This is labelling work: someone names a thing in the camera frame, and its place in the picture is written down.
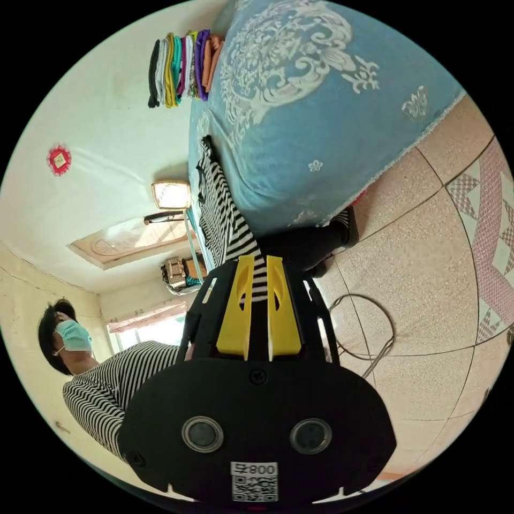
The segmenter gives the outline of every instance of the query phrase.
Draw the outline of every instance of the striped clothing on bed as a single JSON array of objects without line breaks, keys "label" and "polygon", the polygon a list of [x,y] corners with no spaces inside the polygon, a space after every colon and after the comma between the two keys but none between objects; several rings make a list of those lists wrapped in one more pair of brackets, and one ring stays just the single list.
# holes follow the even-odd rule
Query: striped clothing on bed
[{"label": "striped clothing on bed", "polygon": [[200,174],[199,227],[213,256],[214,266],[221,266],[242,255],[254,256],[252,301],[266,300],[267,274],[264,257],[243,215],[232,200],[210,136],[200,141],[200,148],[200,161],[196,166]]}]

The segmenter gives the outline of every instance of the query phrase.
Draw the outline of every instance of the ceiling light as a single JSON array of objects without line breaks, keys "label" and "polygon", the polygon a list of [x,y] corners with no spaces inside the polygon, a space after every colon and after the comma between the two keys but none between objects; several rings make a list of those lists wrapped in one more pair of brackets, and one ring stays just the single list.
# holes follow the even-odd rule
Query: ceiling light
[{"label": "ceiling light", "polygon": [[152,194],[159,209],[186,210],[191,206],[191,187],[184,180],[158,180]]}]

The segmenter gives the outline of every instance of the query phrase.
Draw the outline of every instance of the striped shirt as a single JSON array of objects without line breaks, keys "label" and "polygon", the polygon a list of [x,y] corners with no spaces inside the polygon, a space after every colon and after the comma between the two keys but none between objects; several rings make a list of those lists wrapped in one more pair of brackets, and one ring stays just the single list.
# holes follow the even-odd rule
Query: striped shirt
[{"label": "striped shirt", "polygon": [[199,226],[209,248],[214,266],[241,255],[255,258],[252,301],[267,299],[267,273],[264,257],[243,215],[232,200],[229,186],[215,158],[211,137],[200,141],[201,155],[196,166],[199,173]]},{"label": "striped shirt", "polygon": [[138,343],[74,376],[64,385],[64,402],[96,442],[123,460],[117,438],[125,410],[147,379],[175,363],[178,350],[156,341]]}]

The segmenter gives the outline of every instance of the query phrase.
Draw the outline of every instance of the qr code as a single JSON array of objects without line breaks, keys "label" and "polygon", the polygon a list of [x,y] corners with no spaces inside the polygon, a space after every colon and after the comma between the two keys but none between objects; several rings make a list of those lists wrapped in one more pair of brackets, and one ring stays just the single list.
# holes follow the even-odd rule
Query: qr code
[{"label": "qr code", "polygon": [[277,502],[278,477],[232,477],[235,502]]}]

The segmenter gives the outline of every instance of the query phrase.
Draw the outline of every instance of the yellow bracket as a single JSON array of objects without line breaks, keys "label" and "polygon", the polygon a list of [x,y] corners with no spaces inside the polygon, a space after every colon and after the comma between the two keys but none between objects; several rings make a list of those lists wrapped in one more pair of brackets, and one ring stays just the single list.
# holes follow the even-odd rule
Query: yellow bracket
[{"label": "yellow bracket", "polygon": [[268,269],[268,341],[269,360],[283,355],[298,355],[300,334],[289,295],[282,258],[267,257]]},{"label": "yellow bracket", "polygon": [[[236,274],[232,283],[225,316],[218,335],[218,352],[239,355],[248,360],[250,346],[250,324],[252,320],[252,283],[254,257],[244,255],[239,258]],[[241,298],[245,303],[241,309]]]}]

